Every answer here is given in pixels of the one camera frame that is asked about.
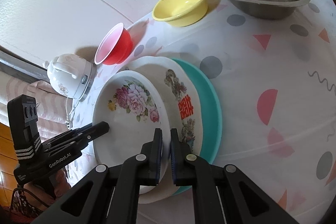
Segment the person's left hand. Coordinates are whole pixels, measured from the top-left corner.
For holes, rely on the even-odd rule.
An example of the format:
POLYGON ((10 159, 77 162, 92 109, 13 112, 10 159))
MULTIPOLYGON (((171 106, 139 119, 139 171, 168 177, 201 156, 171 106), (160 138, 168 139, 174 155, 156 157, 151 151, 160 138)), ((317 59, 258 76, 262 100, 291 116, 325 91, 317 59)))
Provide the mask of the person's left hand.
POLYGON ((32 182, 26 184, 24 188, 41 200, 56 200, 70 190, 71 186, 67 181, 66 173, 63 169, 57 171, 51 178, 55 197, 52 197, 50 194, 46 193, 41 186, 34 185, 32 182))

